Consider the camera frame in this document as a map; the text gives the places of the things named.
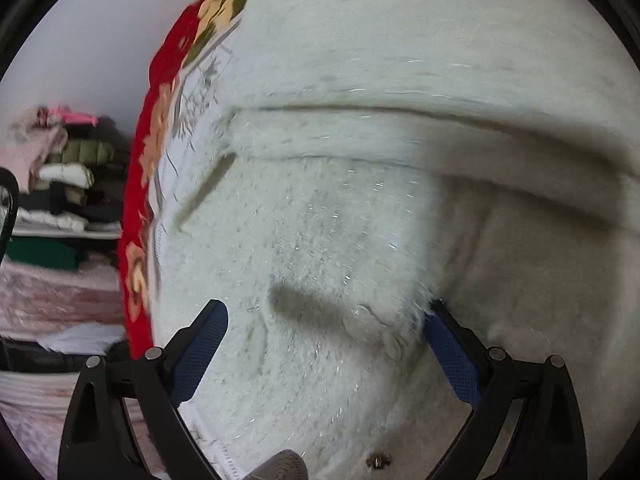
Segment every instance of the white fluffy blanket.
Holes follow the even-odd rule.
[[[468,413],[431,294],[564,357],[606,468],[640,416],[640,75],[586,1],[249,0],[215,100],[154,323],[227,304],[194,403],[242,469],[425,478]]]

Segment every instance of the folded blanket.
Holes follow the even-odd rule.
[[[419,338],[438,295],[484,343],[565,359],[599,476],[640,416],[640,76],[604,20],[248,0],[234,34],[154,312],[163,343],[228,305],[194,397],[228,452],[363,479],[381,450],[381,479],[423,479],[468,413]]]
[[[121,324],[118,273],[92,254],[75,272],[23,265],[6,258],[0,267],[0,333],[35,340],[82,322]]]
[[[5,206],[0,206],[0,217],[4,218],[7,212]],[[18,208],[17,221],[34,226],[54,227],[61,231],[70,231],[73,233],[82,233],[89,224],[89,221],[72,213],[62,213],[60,215],[52,215],[48,211],[27,211],[21,207]]]
[[[14,237],[6,254],[13,261],[53,270],[78,270],[87,253],[68,247],[53,238]]]
[[[29,192],[49,153],[61,150],[66,138],[66,130],[59,126],[49,130],[36,128],[23,144],[0,146],[0,166],[15,175],[20,192]]]

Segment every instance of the pink fabric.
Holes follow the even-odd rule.
[[[65,124],[92,124],[93,126],[98,125],[98,118],[96,116],[72,112],[66,106],[50,108],[49,115],[60,117],[62,122]]]
[[[0,413],[28,459],[46,480],[58,476],[58,453],[66,410],[78,374],[0,372]],[[126,399],[140,451],[152,473],[164,471],[136,400]]]
[[[105,260],[64,272],[6,258],[0,267],[0,333],[34,340],[84,322],[123,324],[117,272]]]
[[[31,190],[33,177],[49,153],[59,152],[66,144],[66,130],[56,127],[30,134],[29,140],[16,146],[0,146],[0,166],[15,175],[20,192]]]

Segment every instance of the blue gripper pad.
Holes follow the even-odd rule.
[[[172,368],[174,387],[170,399],[174,406],[177,407],[193,397],[228,325],[226,305],[221,301],[211,300],[187,329],[194,332],[190,334],[191,342]]]
[[[456,397],[475,409],[482,398],[478,370],[437,313],[426,314],[422,335],[429,343]]]

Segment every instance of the white wall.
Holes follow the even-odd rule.
[[[0,82],[0,139],[15,116],[37,104],[109,116],[132,135],[149,62],[193,1],[59,0]]]

